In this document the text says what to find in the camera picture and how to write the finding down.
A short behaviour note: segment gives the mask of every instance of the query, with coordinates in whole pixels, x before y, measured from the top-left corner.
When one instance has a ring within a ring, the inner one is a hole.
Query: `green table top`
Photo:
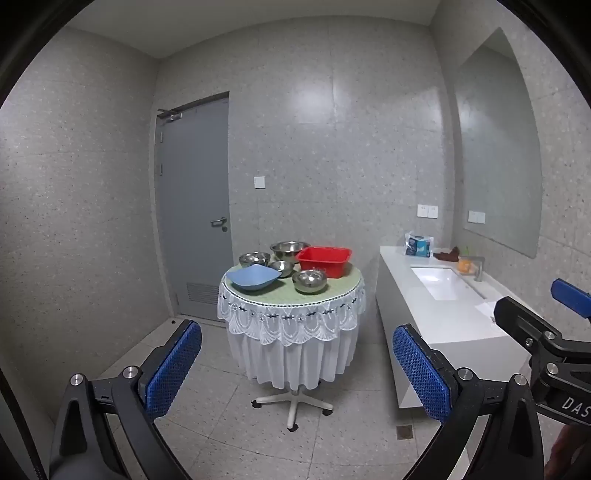
[[[228,271],[242,268],[235,265]],[[340,278],[329,278],[327,287],[319,293],[305,294],[296,290],[291,277],[278,278],[268,287],[257,291],[245,291],[236,287],[230,279],[224,276],[224,284],[232,293],[243,299],[256,303],[272,305],[299,305],[303,303],[318,303],[344,295],[357,286],[361,280],[361,272],[351,264],[345,266],[345,274]]]

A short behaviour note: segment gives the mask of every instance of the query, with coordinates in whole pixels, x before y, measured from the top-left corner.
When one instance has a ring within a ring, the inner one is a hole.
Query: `red plastic basin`
[[[343,276],[345,264],[351,258],[349,248],[307,247],[296,255],[302,270],[324,270],[328,278]]]

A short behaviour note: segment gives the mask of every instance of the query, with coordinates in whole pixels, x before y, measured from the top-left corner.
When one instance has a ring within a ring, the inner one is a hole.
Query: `gray speckled wall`
[[[150,217],[157,62],[65,28],[0,109],[0,335],[52,416],[167,315]]]
[[[484,255],[486,271],[537,309],[565,337],[589,341],[589,322],[550,296],[550,285],[557,277],[584,290],[591,284],[589,105],[544,43],[495,0],[443,0],[431,32],[449,82],[457,68],[499,27],[523,73],[540,137],[543,196],[537,256],[528,258],[464,230],[461,214],[454,218],[453,240],[470,246],[471,253]],[[453,108],[449,85],[448,92]],[[457,110],[452,110],[451,118],[457,122]],[[460,151],[458,138],[454,140]],[[456,161],[456,212],[462,212],[461,156]],[[547,454],[559,425],[546,418],[541,425]]]
[[[368,288],[360,341],[384,341],[379,245],[412,228],[446,247],[451,236],[448,103],[428,29],[317,17],[235,31],[164,61],[153,111],[224,91],[234,256],[283,239],[351,247]],[[417,219],[417,203],[439,218]]]

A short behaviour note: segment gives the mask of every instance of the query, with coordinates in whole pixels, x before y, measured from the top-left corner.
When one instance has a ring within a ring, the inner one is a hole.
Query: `round table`
[[[350,264],[343,277],[329,278],[327,287],[314,295],[299,293],[291,277],[244,291],[224,275],[217,301],[217,316],[228,323],[232,356],[248,378],[291,390],[253,402],[258,407],[290,400],[290,430],[299,401],[321,407],[325,414],[332,410],[330,404],[304,395],[300,386],[310,390],[319,379],[334,381],[336,374],[344,373],[353,359],[364,310],[363,277]]]

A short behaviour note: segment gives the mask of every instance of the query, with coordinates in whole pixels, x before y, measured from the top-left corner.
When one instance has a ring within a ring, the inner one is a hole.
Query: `door handle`
[[[227,221],[228,221],[228,219],[226,217],[222,217],[222,218],[218,218],[217,220],[211,220],[209,223],[211,223],[212,226],[222,226]]]

